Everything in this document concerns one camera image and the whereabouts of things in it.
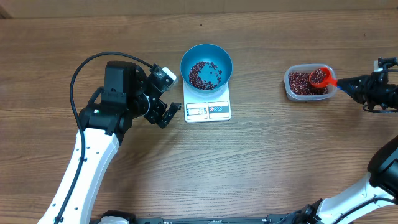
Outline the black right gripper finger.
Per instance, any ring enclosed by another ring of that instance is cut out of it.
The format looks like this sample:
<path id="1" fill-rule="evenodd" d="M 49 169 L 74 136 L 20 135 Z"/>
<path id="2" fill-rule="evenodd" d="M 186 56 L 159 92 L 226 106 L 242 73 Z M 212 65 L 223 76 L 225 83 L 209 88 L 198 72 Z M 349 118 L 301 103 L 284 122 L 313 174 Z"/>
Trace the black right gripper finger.
<path id="1" fill-rule="evenodd" d="M 361 75 L 352 78 L 342 78 L 337 81 L 337 87 L 340 89 L 354 89 L 361 83 L 364 83 L 369 78 L 369 75 Z"/>
<path id="2" fill-rule="evenodd" d="M 345 92 L 348 96 L 350 96 L 357 103 L 365 103 L 366 102 L 366 97 L 364 96 L 364 93 L 357 88 L 352 89 L 352 88 L 339 87 L 339 89 L 341 91 Z"/>

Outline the red measuring scoop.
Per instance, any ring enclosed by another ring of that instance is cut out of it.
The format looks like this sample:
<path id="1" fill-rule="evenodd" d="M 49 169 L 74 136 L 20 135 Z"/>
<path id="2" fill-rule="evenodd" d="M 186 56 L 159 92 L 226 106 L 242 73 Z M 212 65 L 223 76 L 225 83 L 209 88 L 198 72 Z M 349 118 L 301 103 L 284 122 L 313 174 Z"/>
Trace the red measuring scoop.
<path id="1" fill-rule="evenodd" d="M 318 68 L 313 71 L 309 75 L 308 80 L 314 88 L 325 88 L 328 85 L 337 86 L 338 81 L 332 77 L 331 71 L 326 67 Z"/>

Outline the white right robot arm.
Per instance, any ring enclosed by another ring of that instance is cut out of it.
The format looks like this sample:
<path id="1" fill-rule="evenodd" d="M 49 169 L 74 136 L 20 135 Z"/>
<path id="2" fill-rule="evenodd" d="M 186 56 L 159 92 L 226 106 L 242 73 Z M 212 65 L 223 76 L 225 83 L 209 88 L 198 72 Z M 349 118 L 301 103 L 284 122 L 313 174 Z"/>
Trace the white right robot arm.
<path id="1" fill-rule="evenodd" d="M 313 86 L 334 85 L 368 112 L 382 109 L 397 111 L 397 85 L 389 84 L 388 72 L 373 72 L 354 78 L 324 78 Z M 320 199 L 301 210 L 274 220 L 274 223 L 352 223 L 378 208 L 397 205 L 397 138 L 393 138 L 373 155 L 366 175 L 342 193 Z"/>

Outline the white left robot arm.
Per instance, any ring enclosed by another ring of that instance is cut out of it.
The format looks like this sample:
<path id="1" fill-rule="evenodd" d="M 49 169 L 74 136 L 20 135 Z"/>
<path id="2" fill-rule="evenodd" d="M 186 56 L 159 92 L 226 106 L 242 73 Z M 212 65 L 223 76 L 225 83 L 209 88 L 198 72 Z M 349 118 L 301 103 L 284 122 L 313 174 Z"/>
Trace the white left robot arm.
<path id="1" fill-rule="evenodd" d="M 156 64 L 149 70 L 146 75 L 135 63 L 107 63 L 104 85 L 78 115 L 81 128 L 71 160 L 40 223 L 89 223 L 105 172 L 133 119 L 143 116 L 165 128 L 181 108 L 160 100 L 177 83 L 177 76 Z"/>

